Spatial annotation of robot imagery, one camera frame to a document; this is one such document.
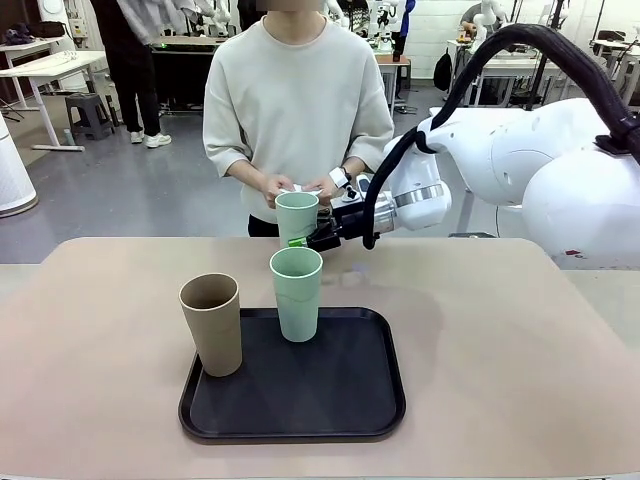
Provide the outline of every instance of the light green cup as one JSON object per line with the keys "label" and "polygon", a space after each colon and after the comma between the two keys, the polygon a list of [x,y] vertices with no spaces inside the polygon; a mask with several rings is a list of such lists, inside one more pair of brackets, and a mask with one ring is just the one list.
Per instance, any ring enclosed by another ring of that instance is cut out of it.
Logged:
{"label": "light green cup", "polygon": [[318,197],[306,192],[287,192],[276,197],[280,246],[311,235],[318,226]]}
{"label": "light green cup", "polygon": [[269,261],[280,330],[290,342],[306,342],[318,328],[322,257],[315,250],[289,247]]}

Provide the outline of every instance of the black stool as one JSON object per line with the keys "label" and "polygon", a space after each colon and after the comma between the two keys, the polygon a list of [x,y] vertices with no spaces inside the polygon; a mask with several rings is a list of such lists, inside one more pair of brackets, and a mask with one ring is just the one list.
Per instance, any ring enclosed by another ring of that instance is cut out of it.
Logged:
{"label": "black stool", "polygon": [[[84,133],[93,137],[94,140],[102,140],[114,131],[113,123],[97,93],[74,93],[66,97],[65,100],[72,134]],[[73,121],[71,116],[73,108],[78,109],[79,122],[74,123]]]}

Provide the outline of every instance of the plastic tray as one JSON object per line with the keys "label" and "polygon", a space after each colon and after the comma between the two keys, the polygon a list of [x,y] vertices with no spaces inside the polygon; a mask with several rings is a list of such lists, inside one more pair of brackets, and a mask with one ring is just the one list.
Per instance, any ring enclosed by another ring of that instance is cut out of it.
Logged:
{"label": "plastic tray", "polygon": [[365,308],[321,308],[316,335],[291,343],[276,309],[242,309],[243,362],[207,375],[196,355],[179,406],[206,440],[366,441],[391,433],[406,403],[391,329]]}

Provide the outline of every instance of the man's hand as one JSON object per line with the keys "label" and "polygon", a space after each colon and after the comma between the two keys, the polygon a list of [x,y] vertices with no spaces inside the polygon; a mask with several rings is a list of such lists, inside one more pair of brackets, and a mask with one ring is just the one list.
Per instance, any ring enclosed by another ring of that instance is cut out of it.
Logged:
{"label": "man's hand", "polygon": [[302,187],[303,192],[317,192],[318,190],[321,190],[318,194],[320,205],[328,207],[331,204],[331,199],[338,192],[338,187],[336,187],[336,184],[333,183],[333,180],[331,180],[331,177],[328,175]]}
{"label": "man's hand", "polygon": [[281,190],[283,189],[293,192],[295,189],[293,182],[284,175],[265,176],[261,190],[269,208],[276,208],[276,197],[282,193]]}

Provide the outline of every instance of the white sneaker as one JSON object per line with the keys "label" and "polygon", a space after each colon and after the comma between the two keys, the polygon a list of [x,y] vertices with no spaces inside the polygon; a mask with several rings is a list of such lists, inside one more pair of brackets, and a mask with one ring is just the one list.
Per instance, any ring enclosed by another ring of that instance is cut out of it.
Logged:
{"label": "white sneaker", "polygon": [[131,132],[131,143],[135,145],[137,143],[142,143],[142,140],[144,140],[143,132]]}
{"label": "white sneaker", "polygon": [[169,135],[162,135],[159,133],[155,137],[150,137],[149,135],[144,137],[144,144],[147,148],[158,148],[163,147],[165,145],[169,145],[171,143],[171,137]]}

